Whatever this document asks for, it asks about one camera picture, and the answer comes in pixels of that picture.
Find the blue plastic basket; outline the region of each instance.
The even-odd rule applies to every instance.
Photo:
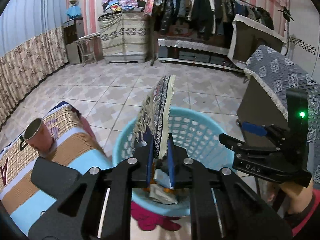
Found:
[[[135,120],[132,120],[120,133],[113,149],[112,162],[119,162],[132,157],[131,139]],[[184,147],[188,156],[200,161],[205,167],[220,170],[232,166],[234,153],[219,142],[219,134],[223,129],[210,117],[180,107],[171,107],[169,132],[174,144]],[[132,200],[141,207],[159,215],[181,217],[190,215],[189,199],[178,204],[164,205],[148,198],[142,189],[133,189]]]

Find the blue gripper pad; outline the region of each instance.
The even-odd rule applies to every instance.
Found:
[[[248,123],[248,122],[243,122],[241,124],[241,127],[243,130],[249,132],[249,133],[253,133],[256,134],[258,136],[266,136],[267,135],[267,131],[264,127],[262,126],[258,126],[252,123]]]

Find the drawer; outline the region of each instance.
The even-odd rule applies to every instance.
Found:
[[[63,24],[63,27],[64,27],[64,28],[65,28],[65,27],[69,27],[69,26],[71,26],[71,25],[73,25],[73,24],[75,24],[75,20],[67,21],[67,22],[65,22],[65,23]]]
[[[195,57],[197,59],[201,58],[201,59],[205,60],[205,61],[202,61],[202,62],[207,62],[207,61],[209,62],[209,59],[210,59],[210,55],[207,55],[207,54],[195,53]]]
[[[179,56],[179,59],[209,63],[209,58],[202,58],[196,56]]]
[[[179,55],[188,56],[188,57],[194,57],[195,53],[194,52],[189,52],[189,51],[180,51]]]

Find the black jacket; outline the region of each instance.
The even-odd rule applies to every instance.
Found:
[[[167,34],[169,31],[169,27],[172,23],[172,17],[173,17],[173,1],[172,0],[166,0],[164,5],[164,15],[161,21],[161,27],[160,27],[160,33],[162,35]]]

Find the black gripper frame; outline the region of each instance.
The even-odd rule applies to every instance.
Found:
[[[194,159],[185,164],[186,150],[173,148],[175,188],[190,189],[192,240],[292,239],[289,225],[231,169],[211,170]],[[133,164],[124,160],[96,174],[87,171],[32,225],[30,240],[98,240],[108,188],[101,239],[129,240],[132,188],[148,187],[149,153],[143,146],[136,149]]]

